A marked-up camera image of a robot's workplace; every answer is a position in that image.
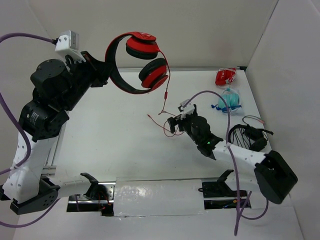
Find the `red black headphones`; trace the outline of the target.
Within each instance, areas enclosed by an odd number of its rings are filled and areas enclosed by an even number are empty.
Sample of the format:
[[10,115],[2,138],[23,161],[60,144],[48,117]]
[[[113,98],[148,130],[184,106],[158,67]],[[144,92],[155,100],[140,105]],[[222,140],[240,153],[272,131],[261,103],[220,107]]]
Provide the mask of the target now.
[[[140,87],[130,84],[121,74],[118,53],[122,42],[125,53],[141,62],[137,72]],[[108,76],[112,83],[132,95],[146,95],[157,91],[171,77],[169,61],[159,46],[157,37],[145,31],[127,31],[110,38],[104,49],[103,61],[111,67]]]

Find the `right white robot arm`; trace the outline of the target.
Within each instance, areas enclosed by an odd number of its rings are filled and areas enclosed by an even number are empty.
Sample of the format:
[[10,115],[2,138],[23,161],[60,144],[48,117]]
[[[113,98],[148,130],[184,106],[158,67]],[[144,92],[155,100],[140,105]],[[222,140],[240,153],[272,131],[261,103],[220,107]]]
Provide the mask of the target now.
[[215,161],[230,161],[244,164],[254,172],[257,187],[249,191],[259,190],[262,195],[274,204],[281,204],[298,182],[298,177],[277,151],[268,153],[242,148],[214,135],[206,118],[196,113],[183,117],[181,114],[167,119],[170,132],[179,131],[187,135],[195,143],[198,151],[205,157]]

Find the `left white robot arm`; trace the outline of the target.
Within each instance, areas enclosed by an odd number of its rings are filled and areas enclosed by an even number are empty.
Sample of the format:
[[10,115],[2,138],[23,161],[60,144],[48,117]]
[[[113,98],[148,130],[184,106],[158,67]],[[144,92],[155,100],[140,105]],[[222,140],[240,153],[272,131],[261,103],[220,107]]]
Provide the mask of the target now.
[[65,60],[48,59],[40,63],[30,79],[32,100],[21,110],[18,120],[18,146],[0,198],[11,202],[17,215],[40,212],[52,207],[59,198],[83,195],[96,198],[102,186],[86,172],[56,178],[44,176],[43,168],[68,113],[89,88],[107,84],[110,66],[82,52],[82,60],[70,55]]

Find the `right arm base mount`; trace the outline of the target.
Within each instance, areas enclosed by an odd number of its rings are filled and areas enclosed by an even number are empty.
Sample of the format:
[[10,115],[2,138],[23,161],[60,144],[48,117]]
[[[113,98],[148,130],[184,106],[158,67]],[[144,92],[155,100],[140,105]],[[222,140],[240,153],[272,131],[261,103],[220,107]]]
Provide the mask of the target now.
[[202,181],[202,186],[198,189],[203,195],[204,209],[235,209],[237,206],[237,192],[231,190],[226,184],[227,177],[234,170],[226,170],[217,180]]

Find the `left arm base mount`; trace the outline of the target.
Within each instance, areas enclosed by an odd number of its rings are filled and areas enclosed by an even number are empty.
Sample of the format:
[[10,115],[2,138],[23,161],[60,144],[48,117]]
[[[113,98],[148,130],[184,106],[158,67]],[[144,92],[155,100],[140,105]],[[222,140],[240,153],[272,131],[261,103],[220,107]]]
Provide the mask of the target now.
[[68,198],[66,211],[68,213],[97,212],[102,216],[112,217],[116,183],[98,181],[88,173],[82,175],[89,177],[91,186],[84,194],[71,195]]

